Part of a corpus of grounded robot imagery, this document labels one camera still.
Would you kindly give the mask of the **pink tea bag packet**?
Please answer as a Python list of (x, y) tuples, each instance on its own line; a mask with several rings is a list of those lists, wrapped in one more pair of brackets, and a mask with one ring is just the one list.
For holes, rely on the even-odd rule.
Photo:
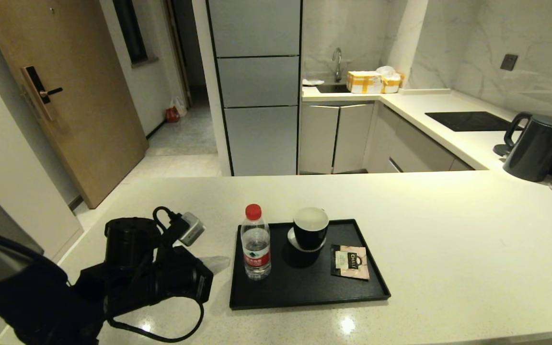
[(352, 245), (331, 245), (331, 275), (369, 280), (368, 250)]

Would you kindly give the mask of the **black cup white inside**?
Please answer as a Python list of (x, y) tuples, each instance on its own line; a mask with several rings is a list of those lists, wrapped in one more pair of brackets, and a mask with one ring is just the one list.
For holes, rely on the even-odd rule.
[(293, 221), (294, 237), (300, 249), (310, 251), (322, 247), (329, 225), (324, 209), (305, 207), (294, 214)]

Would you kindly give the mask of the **black electric kettle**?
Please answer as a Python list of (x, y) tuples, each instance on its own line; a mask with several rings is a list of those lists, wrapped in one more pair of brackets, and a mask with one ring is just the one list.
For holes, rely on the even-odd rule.
[(552, 116), (520, 112), (504, 143), (510, 149), (504, 171), (533, 183), (543, 181), (552, 167)]

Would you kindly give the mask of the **white saucer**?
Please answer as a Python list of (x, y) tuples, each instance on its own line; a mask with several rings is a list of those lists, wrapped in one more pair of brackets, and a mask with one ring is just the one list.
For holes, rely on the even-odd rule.
[(296, 236), (294, 234), (294, 229), (293, 229), (293, 227), (291, 227), (289, 229), (289, 231), (287, 232), (287, 240), (288, 240), (289, 244), (293, 245), (293, 247), (295, 249), (297, 249), (298, 251), (301, 251), (302, 253), (315, 253), (315, 252), (319, 251), (325, 245), (327, 239), (325, 238), (322, 241), (322, 243), (318, 247), (316, 247), (315, 249), (303, 249), (298, 244), (298, 241), (297, 241)]

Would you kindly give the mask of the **black rectangular serving tray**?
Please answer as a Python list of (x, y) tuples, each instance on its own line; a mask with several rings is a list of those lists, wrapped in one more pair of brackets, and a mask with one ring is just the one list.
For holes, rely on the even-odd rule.
[(332, 220), (325, 245), (315, 253), (303, 253), (290, 244), (292, 223), (271, 223), (272, 269), (267, 278), (251, 280), (244, 269), (242, 243), (236, 234), (229, 306), (253, 310), (388, 300), (390, 290), (368, 252), (368, 280), (332, 274), (333, 245), (367, 247), (355, 219)]

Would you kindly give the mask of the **tall grey refrigerator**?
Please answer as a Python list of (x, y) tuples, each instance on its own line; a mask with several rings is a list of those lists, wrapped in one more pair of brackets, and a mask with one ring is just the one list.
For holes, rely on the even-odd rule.
[(232, 175), (298, 168), (302, 0), (206, 0)]

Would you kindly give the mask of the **grey cabinet door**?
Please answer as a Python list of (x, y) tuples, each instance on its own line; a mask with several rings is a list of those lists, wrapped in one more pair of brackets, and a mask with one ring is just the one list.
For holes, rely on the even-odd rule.
[(301, 173), (332, 172), (339, 110), (335, 106), (302, 106), (299, 140)]
[(373, 111), (373, 103), (340, 107), (333, 173), (362, 168)]

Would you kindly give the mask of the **brown wooden door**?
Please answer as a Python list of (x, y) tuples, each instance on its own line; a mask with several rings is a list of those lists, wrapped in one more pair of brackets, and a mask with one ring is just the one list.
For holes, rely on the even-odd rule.
[[(144, 158), (148, 142), (99, 0), (0, 0), (0, 50), (38, 124), (90, 209)], [(52, 96), (49, 122), (24, 80)]]

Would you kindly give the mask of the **white storage cabinet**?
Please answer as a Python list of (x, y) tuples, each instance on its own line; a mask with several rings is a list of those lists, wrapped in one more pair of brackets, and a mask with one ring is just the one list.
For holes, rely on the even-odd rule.
[(1, 96), (0, 205), (56, 264), (83, 234)]

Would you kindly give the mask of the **grey counter drawer unit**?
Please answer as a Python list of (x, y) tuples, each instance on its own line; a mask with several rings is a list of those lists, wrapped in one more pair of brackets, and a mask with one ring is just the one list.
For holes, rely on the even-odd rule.
[(473, 170), (382, 103), (375, 103), (373, 116), (365, 154), (369, 173)]

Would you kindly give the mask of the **large yellow-taped cardboard box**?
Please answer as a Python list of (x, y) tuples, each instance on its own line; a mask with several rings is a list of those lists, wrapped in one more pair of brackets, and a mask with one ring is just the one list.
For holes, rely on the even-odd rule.
[(346, 87), (354, 94), (380, 94), (382, 78), (376, 71), (349, 71)]

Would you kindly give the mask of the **small yellow-taped cardboard box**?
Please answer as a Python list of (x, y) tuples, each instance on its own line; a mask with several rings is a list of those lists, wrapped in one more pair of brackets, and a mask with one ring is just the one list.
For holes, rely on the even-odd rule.
[(398, 92), (403, 79), (404, 76), (397, 72), (381, 74), (381, 93), (390, 94)]

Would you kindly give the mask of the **black induction cooktop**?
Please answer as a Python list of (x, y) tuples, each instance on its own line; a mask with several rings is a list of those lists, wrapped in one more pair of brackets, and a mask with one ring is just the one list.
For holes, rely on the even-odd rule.
[(511, 122), (485, 111), (427, 112), (425, 115), (454, 132), (506, 131)]

